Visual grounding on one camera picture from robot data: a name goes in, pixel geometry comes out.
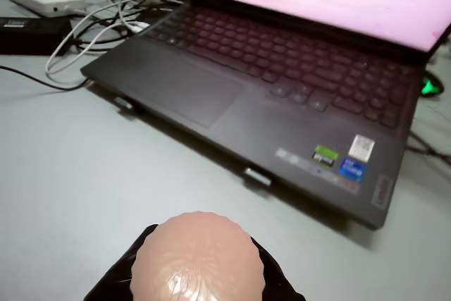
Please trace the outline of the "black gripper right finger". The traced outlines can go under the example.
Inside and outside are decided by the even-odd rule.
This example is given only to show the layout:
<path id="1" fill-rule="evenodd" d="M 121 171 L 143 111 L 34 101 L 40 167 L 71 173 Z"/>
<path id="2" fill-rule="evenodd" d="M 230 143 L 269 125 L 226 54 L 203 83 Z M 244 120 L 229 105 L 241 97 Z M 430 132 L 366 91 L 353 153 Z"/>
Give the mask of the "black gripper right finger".
<path id="1" fill-rule="evenodd" d="M 252 242 L 259 251 L 259 257 L 264 265 L 265 287 L 262 292 L 263 301 L 305 301 L 286 279 L 280 265 L 254 238 Z"/>

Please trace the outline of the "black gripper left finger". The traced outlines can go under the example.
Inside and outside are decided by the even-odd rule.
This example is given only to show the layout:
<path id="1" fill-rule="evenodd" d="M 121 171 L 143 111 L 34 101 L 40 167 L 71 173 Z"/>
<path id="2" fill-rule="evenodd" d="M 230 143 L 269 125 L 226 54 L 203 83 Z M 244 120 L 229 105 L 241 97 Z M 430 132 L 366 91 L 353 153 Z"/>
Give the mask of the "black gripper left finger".
<path id="1" fill-rule="evenodd" d="M 144 244 L 146 237 L 155 231 L 156 227 L 157 225 L 146 227 L 125 254 L 101 277 L 83 300 L 133 300 L 130 289 L 131 269 L 135 263 L 138 249 Z"/>

